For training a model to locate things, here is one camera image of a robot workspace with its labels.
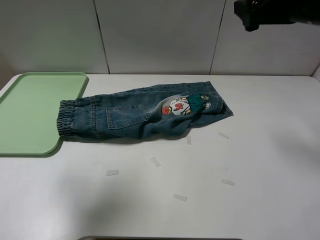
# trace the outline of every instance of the small paper piece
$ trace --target small paper piece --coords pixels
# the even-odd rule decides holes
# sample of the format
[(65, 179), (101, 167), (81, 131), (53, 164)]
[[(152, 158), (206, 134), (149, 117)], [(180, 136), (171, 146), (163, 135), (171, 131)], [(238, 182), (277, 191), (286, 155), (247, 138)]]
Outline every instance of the small paper piece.
[(119, 170), (108, 170), (108, 171), (106, 171), (106, 175), (107, 176), (117, 175), (117, 174), (119, 174)]
[(235, 185), (234, 181), (230, 181), (230, 180), (227, 180), (227, 179), (224, 179), (224, 178), (222, 178), (221, 183), (228, 184), (228, 185), (231, 185), (231, 186)]
[(186, 136), (186, 143), (191, 145), (191, 136)]
[(180, 201), (184, 201), (184, 202), (187, 201), (187, 197), (186, 196), (181, 196), (181, 195), (178, 195), (178, 194), (173, 194), (173, 198), (174, 199), (178, 199)]
[(153, 165), (156, 168), (161, 166), (161, 164), (157, 161), (157, 159), (155, 157), (151, 158), (150, 161), (153, 163)]
[(221, 137), (224, 137), (224, 138), (226, 138), (226, 139), (229, 139), (229, 137), (228, 137), (227, 135), (223, 134), (222, 132), (219, 132), (219, 135), (220, 135)]

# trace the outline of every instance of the cartoon patch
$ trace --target cartoon patch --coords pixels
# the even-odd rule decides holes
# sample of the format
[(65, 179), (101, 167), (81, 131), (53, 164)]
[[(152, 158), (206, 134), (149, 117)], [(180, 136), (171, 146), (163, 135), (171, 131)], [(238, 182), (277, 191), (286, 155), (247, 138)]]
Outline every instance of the cartoon patch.
[(201, 112), (204, 109), (210, 108), (210, 102), (204, 103), (207, 100), (209, 100), (208, 96), (199, 93), (178, 97), (172, 100), (169, 106), (162, 108), (162, 114), (173, 113), (175, 116), (183, 116), (190, 112)]

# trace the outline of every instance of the blue denim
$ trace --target blue denim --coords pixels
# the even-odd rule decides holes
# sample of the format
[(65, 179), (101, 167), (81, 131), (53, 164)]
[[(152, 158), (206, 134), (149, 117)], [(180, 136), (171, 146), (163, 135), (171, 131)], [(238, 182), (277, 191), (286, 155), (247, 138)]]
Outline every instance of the blue denim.
[(174, 137), (230, 116), (209, 81), (166, 84), (63, 100), (57, 129), (61, 137), (83, 140)]

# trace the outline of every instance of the denim pants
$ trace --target denim pants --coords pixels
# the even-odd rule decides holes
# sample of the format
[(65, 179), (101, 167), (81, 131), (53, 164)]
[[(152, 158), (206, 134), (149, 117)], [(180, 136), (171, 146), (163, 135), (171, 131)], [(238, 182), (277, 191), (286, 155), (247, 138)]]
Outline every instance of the denim pants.
[(63, 100), (57, 129), (61, 137), (83, 140), (174, 137), (229, 116), (232, 111), (209, 81), (165, 84)]

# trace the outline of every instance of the white tabletop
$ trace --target white tabletop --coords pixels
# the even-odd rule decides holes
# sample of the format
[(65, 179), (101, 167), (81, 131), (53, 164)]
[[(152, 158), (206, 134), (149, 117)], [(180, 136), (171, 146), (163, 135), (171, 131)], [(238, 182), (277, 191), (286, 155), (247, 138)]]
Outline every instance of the white tabletop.
[[(84, 96), (211, 81), (234, 116), (192, 129), (192, 145), (186, 138), (160, 137), (65, 141), (51, 157), (1, 157), (0, 239), (320, 239), (317, 80), (306, 76), (88, 77)], [(151, 163), (152, 157), (160, 167)], [(115, 169), (118, 175), (106, 176), (107, 170)], [(222, 178), (235, 185), (222, 184)], [(174, 194), (186, 196), (187, 201), (174, 199)]]

